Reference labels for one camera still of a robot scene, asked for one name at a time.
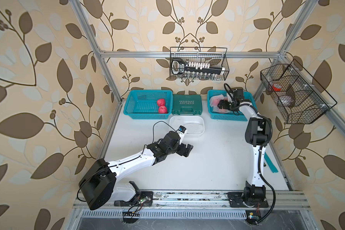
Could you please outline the red apple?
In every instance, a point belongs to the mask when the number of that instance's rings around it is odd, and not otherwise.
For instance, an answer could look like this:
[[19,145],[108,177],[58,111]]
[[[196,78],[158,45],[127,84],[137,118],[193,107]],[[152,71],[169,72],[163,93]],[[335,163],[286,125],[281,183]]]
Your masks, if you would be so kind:
[[158,106],[165,106],[166,105],[166,100],[165,99],[159,99],[157,101],[157,105]]
[[167,114],[167,113],[168,113],[167,107],[164,106],[164,105],[161,105],[161,106],[158,108],[158,113],[159,113],[159,114]]

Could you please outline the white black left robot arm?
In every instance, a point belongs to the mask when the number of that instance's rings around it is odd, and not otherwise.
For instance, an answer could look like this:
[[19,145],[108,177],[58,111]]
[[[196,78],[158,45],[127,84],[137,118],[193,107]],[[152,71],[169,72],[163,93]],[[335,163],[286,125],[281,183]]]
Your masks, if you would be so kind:
[[151,167],[164,160],[168,155],[178,154],[188,157],[193,145],[183,144],[185,133],[170,131],[164,138],[149,145],[129,157],[107,162],[98,159],[79,182],[79,191],[84,196],[90,210],[102,207],[108,201],[124,202],[127,206],[139,203],[141,192],[132,181],[125,186],[117,186],[126,176],[146,167]]

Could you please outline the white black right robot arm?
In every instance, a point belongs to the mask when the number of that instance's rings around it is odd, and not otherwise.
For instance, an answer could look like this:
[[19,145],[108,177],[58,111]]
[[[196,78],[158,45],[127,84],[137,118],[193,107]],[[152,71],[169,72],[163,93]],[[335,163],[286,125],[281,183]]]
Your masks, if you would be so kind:
[[265,150],[272,138],[273,128],[269,118],[261,115],[251,100],[244,97],[242,89],[233,90],[228,84],[224,84],[227,100],[218,103],[220,109],[242,113],[248,120],[244,134],[245,141],[252,147],[250,156],[249,175],[241,196],[235,196],[235,207],[267,208],[269,204],[266,198],[266,189],[274,188],[264,179]]

